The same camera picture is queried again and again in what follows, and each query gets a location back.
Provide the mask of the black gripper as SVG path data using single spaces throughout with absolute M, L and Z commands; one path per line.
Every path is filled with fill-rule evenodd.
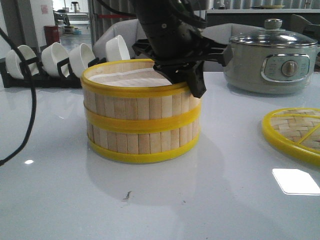
M 197 28 L 185 23 L 142 24 L 146 39 L 139 39 L 132 48 L 136 55 L 154 61 L 153 69 L 171 84 L 187 82 L 195 98 L 206 92 L 204 61 L 227 66 L 233 57 L 229 44 L 218 43 L 201 35 Z

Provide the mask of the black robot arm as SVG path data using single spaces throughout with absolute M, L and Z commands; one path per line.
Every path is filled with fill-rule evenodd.
M 136 55 L 154 61 L 153 69 L 172 84 L 186 82 L 195 98 L 206 91 L 203 66 L 212 61 L 227 66 L 229 44 L 204 37 L 207 21 L 196 11 L 209 10 L 208 0 L 133 0 L 135 15 L 146 35 L 133 46 Z

